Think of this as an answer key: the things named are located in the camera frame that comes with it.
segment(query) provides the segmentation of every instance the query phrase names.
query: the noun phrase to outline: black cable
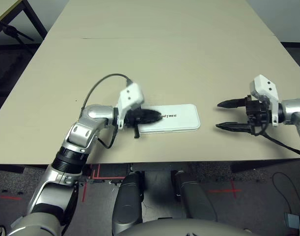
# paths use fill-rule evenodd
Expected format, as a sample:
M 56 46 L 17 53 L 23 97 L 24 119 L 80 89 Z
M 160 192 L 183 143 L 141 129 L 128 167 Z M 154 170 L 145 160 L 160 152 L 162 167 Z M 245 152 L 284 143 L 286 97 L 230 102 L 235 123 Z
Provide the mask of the black cable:
M 261 128 L 261 131 L 259 133 L 254 134 L 254 136 L 259 136 L 259 135 L 264 134 L 266 132 L 268 126 L 269 126 L 269 123 L 270 123 L 269 104 L 267 102 L 264 102 L 264 104 L 266 106 L 266 113 L 267 113 L 266 125 L 263 128 Z
M 117 132 L 118 132 L 118 125 L 115 126 L 114 132 L 112 133 L 111 142 L 110 142 L 110 144 L 109 144 L 108 146 L 107 146 L 100 138 L 98 138 L 97 140 L 98 140 L 105 148 L 110 149 L 111 146 L 113 145 L 114 141 L 115 141 Z
M 275 182 L 274 182 L 274 176 L 277 175 L 277 174 L 281 174 L 281 175 L 284 175 L 285 177 L 287 177 L 287 179 L 291 182 L 295 192 L 296 192 L 296 195 L 297 195 L 297 198 L 299 200 L 299 203 L 300 203 L 300 197 L 299 197 L 299 194 L 298 194 L 298 191 L 293 183 L 293 181 L 291 180 L 291 178 L 288 177 L 287 174 L 284 174 L 283 172 L 275 172 L 273 175 L 272 175 L 272 184 L 273 186 L 275 187 L 275 189 L 279 192 L 280 195 L 282 195 L 282 197 L 285 199 L 287 205 L 288 205 L 288 208 L 289 208 L 289 213 L 292 214 L 292 208 L 287 200 L 287 198 L 284 196 L 284 194 L 277 188 L 277 186 L 275 185 Z
M 121 76 L 121 77 L 124 77 L 126 80 L 127 80 L 127 85 L 129 85 L 130 83 L 132 83 L 132 80 L 128 78 L 128 76 L 126 75 L 123 75 L 123 74 L 118 74 L 118 73 L 115 73 L 115 74 L 109 74 L 103 78 L 101 78 L 92 88 L 91 90 L 89 91 L 89 93 L 87 94 L 85 100 L 84 100 L 84 103 L 83 103 L 83 106 L 81 107 L 81 111 L 80 111 L 80 116 L 79 118 L 82 116 L 82 112 L 83 110 L 85 109 L 85 106 L 86 106 L 86 103 L 90 97 L 90 95 L 92 94 L 92 92 L 95 90 L 95 88 L 102 82 L 104 81 L 105 79 L 109 78 L 109 77 L 112 77 L 112 76 Z
M 80 111 L 80 116 L 79 116 L 79 119 L 80 117 L 82 116 L 82 113 L 83 113 L 83 110 L 85 109 L 85 106 L 86 106 L 86 103 L 90 97 L 90 95 L 92 94 L 92 92 L 95 90 L 95 88 L 102 82 L 104 81 L 105 79 L 109 78 L 109 77 L 112 77 L 112 76 L 121 76 L 121 77 L 124 77 L 126 80 L 127 80 L 127 86 L 130 85 L 132 83 L 132 80 L 128 78 L 128 76 L 126 75 L 123 75 L 123 74 L 119 74 L 119 73 L 114 73 L 114 74 L 109 74 L 105 77 L 103 77 L 102 79 L 100 79 L 89 91 L 89 93 L 87 94 L 85 100 L 84 100 L 84 103 L 83 103 L 83 106 L 81 107 L 81 111 Z M 112 134 L 112 138 L 111 138 L 111 142 L 110 144 L 107 146 L 100 138 L 98 138 L 97 140 L 107 149 L 111 148 L 111 146 L 113 145 L 114 141 L 115 141 L 115 138 L 117 136 L 117 132 L 118 132 L 118 125 L 115 126 L 115 129 L 113 131 L 113 134 Z
M 278 145 L 280 145 L 280 146 L 282 146 L 282 147 L 284 147 L 284 148 L 287 148 L 288 150 L 293 151 L 293 152 L 297 153 L 298 155 L 300 155 L 300 150 L 295 149 L 295 148 L 292 148 L 292 147 L 290 147 L 290 146 L 287 146 L 287 145 L 283 144 L 283 143 L 280 142 L 279 140 L 276 140 L 276 139 L 270 137 L 267 133 L 263 133 L 263 134 L 261 134 L 261 135 L 262 135 L 263 137 L 265 137 L 266 139 L 272 141 L 273 143 L 278 144 Z

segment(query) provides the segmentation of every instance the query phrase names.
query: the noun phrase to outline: white rectangular package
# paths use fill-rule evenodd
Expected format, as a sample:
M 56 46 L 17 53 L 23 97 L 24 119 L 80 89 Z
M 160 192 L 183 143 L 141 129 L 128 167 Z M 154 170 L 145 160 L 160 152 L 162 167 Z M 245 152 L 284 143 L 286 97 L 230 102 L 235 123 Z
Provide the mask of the white rectangular package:
M 140 124 L 140 134 L 195 131 L 200 127 L 197 108 L 193 104 L 142 106 L 142 108 L 160 112 L 162 119 L 152 124 Z

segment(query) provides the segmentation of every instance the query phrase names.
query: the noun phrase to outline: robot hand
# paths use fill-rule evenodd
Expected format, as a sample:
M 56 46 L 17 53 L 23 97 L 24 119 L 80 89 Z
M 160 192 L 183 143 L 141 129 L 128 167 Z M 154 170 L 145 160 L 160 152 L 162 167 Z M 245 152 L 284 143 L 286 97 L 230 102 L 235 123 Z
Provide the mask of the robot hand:
M 251 100 L 251 95 L 248 95 L 242 99 L 227 100 L 218 104 L 218 107 L 224 108 L 245 106 L 248 122 L 224 122 L 217 124 L 216 127 L 232 132 L 247 132 L 254 136 L 263 135 L 270 139 L 265 133 L 270 123 L 273 127 L 277 127 L 279 123 L 294 124 L 300 136 L 300 99 L 284 100 L 279 103 L 275 84 L 263 75 L 257 76 L 251 82 L 250 93 L 258 100 Z M 261 131 L 257 133 L 256 127 L 261 127 Z
M 138 124 L 156 122 L 161 119 L 159 112 L 140 108 L 144 98 L 136 83 L 124 75 L 112 75 L 122 76 L 129 82 L 120 93 L 117 107 L 101 105 L 86 107 L 88 97 L 86 98 L 79 120 L 69 129 L 53 163 L 47 167 L 35 189 L 27 208 L 27 215 L 9 235 L 63 235 L 76 209 L 78 182 L 82 169 L 96 142 L 99 141 L 106 148 L 110 148 L 117 130 L 122 129 L 124 125 L 134 127 L 135 138 L 138 138 Z M 112 125 L 115 126 L 113 138 L 107 146 L 99 139 L 99 133 L 102 129 Z

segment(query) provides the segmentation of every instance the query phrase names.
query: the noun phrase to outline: wall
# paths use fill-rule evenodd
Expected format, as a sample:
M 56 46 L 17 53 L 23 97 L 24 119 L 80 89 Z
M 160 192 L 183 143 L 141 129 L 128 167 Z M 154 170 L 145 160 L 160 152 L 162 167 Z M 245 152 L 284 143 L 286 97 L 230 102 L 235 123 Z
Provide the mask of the wall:
M 300 0 L 247 0 L 281 42 L 300 42 Z
M 28 0 L 34 11 L 49 30 L 68 0 Z M 282 42 L 300 42 L 300 0 L 247 0 L 263 22 Z M 42 39 L 26 17 L 20 13 L 11 24 L 41 42 Z M 17 41 L 0 33 L 0 45 L 17 44 Z
M 68 0 L 28 0 L 38 18 L 43 23 L 47 31 L 52 27 Z M 11 25 L 22 31 L 28 36 L 32 37 L 35 41 L 23 40 L 26 43 L 40 43 L 42 42 L 41 36 L 38 34 L 32 23 L 24 12 L 21 12 L 12 22 Z M 5 44 L 18 44 L 15 39 L 0 33 L 0 45 Z

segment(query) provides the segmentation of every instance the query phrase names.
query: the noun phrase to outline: table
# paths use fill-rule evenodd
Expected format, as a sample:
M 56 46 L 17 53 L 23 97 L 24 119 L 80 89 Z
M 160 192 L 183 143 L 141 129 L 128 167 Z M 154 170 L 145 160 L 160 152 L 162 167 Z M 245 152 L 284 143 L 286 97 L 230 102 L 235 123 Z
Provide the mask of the table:
M 51 163 L 92 85 L 110 73 L 140 84 L 146 103 L 197 106 L 194 132 L 118 133 L 88 163 L 297 158 L 263 137 L 226 132 L 243 109 L 218 109 L 249 94 L 263 74 L 280 100 L 300 97 L 300 68 L 244 0 L 70 0 L 0 110 L 0 163 Z M 125 81 L 106 80 L 88 104 L 115 105 Z M 102 139 L 110 136 L 102 132 Z M 300 149 L 294 126 L 268 133 Z
M 6 24 L 9 24 L 21 11 L 25 12 L 31 23 L 44 39 L 47 31 L 27 0 L 0 1 L 0 21 L 3 21 Z

